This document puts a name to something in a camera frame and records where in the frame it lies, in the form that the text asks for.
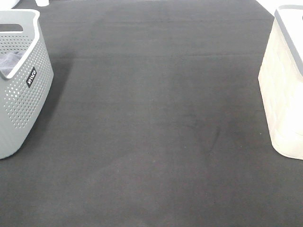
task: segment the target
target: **white laundry basket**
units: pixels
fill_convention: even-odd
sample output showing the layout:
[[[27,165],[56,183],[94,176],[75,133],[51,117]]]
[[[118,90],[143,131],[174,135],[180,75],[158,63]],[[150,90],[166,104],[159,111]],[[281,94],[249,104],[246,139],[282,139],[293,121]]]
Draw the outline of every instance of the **white laundry basket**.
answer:
[[[0,32],[0,53],[25,51],[11,73],[0,73],[0,158],[15,153],[33,127],[53,80],[38,18],[31,9],[0,11],[0,24],[23,31]]]
[[[280,6],[258,77],[272,145],[297,159],[303,159],[302,31],[303,6]]]

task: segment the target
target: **white wall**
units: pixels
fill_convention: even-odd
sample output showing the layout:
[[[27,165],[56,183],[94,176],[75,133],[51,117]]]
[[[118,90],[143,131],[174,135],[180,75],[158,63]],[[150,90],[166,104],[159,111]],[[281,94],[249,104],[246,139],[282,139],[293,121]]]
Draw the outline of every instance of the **white wall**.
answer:
[[[268,12],[275,13],[275,10],[280,5],[303,5],[303,0],[256,0],[259,2]]]

